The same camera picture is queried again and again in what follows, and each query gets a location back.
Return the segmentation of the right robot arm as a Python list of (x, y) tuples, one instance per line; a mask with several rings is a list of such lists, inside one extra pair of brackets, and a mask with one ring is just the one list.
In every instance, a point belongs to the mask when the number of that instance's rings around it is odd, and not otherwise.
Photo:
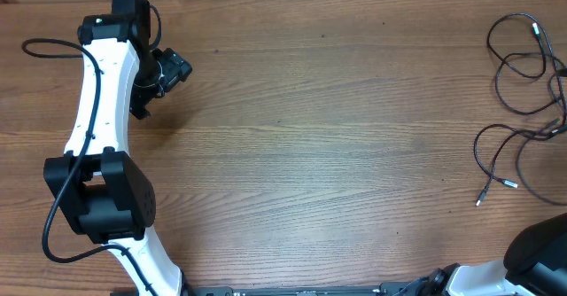
[(566, 296), (566, 215), (521, 231), (501, 260), (437, 269), (418, 293)]

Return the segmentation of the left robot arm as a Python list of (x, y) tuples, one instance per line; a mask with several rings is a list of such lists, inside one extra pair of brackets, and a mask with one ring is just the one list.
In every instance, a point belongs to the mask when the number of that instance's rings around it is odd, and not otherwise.
[[(90, 15), (74, 45), (83, 61), (74, 128), (60, 157), (48, 158), (43, 177), (54, 197), (42, 235), (45, 255), (58, 263), (108, 251), (127, 271), (137, 295), (190, 295), (183, 271), (167, 255), (153, 226), (155, 192), (129, 155), (128, 120), (189, 77), (192, 67), (151, 34), (158, 13), (148, 0), (112, 0), (108, 14)], [(55, 213), (95, 248), (58, 257), (49, 248)]]

